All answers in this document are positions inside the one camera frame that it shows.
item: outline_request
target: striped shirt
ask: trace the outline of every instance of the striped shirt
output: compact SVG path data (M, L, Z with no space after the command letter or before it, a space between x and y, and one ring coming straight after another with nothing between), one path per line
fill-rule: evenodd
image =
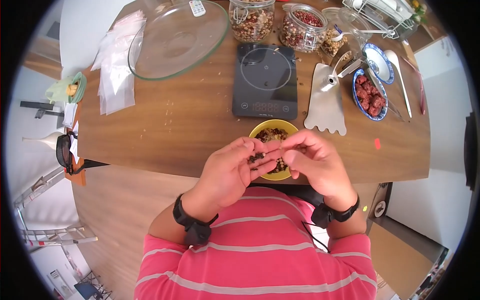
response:
M328 254L302 225L312 211L298 198L253 187L221 211L206 245L189 249L147 235L134 299L375 299L369 238L337 240Z

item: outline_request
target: metal ladder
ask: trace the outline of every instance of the metal ladder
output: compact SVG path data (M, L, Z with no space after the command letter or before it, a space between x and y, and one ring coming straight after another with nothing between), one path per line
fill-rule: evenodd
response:
M31 246L65 246L80 243L87 243L98 240L98 237L89 234L89 230L85 230L85 227L72 227L63 229L51 229L51 230L27 230L23 229L22 234L26 243ZM70 234L71 239L62 239L61 234Z
M58 167L46 176L40 177L34 185L28 188L22 193L14 202L13 206L20 217L23 225L21 233L26 244L30 244L35 247L42 246L64 246L73 245L79 243L86 243L98 240L98 237L85 226L62 228L62 229L49 229L49 230L29 230L25 224L22 210L27 204L32 202L35 198L43 194L49 188L54 186L60 180L65 178L65 172L63 167ZM71 239L62 239L61 235L70 234Z

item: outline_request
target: blue and white bowl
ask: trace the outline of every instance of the blue and white bowl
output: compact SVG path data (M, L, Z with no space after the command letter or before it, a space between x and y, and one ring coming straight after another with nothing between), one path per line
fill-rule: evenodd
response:
M394 79L393 67L385 53L371 43L365 44L363 51L365 51L367 55L367 64L375 73L375 76L377 76L380 81L391 84Z
M357 97L357 91L355 89L355 81L357 79L357 77L359 75L365 75L365 71L363 69L358 69L355 74L353 74L353 83L352 83L352 88L353 88L353 100L355 101L355 104L358 106L358 108L363 112L363 114L365 116L367 116L367 118L369 118L370 120L374 120L374 121L380 121L380 120L383 120L383 118L385 118L385 116L387 115L387 108L386 107L383 107L382 110L380 111L380 113L378 114L378 116L376 117L372 117L371 115L368 114L368 112L366 112L362 107L361 107L361 104L360 104L360 101ZM385 89L384 89L384 86L382 85L382 83L380 83L380 92L382 93L382 95L384 96L385 98L385 102L386 102L386 105L388 106L388 99L387 99L387 93L385 92Z

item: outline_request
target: black wrist band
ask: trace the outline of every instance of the black wrist band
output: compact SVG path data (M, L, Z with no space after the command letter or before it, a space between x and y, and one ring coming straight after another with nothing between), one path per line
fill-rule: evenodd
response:
M348 210L346 210L344 212L339 212L339 211L336 211L336 210L332 210L333 217L338 222L345 222L348 219L350 219L350 217L358 209L359 206L360 206L360 197L357 194L357 202L352 207L350 207Z
M187 232L185 244L203 245L208 242L208 238L212 233L210 225L218 218L218 214L207 223L189 216L185 213L181 205L182 195L183 194L180 194L180 196L178 196L173 206L173 218L175 222L185 227L185 231Z
M320 203L313 213L311 220L315 225L325 229L328 227L328 223L332 222L333 220L337 220L338 222L345 222L355 213L360 205L360 197L357 194L357 202L350 207L347 211L339 212L334 209L328 207L325 203Z

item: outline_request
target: digital kitchen scale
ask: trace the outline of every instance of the digital kitchen scale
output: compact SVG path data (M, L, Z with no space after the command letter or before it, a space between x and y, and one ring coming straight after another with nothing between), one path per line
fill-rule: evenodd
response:
M292 48L238 45L232 113L286 120L297 118L297 69Z

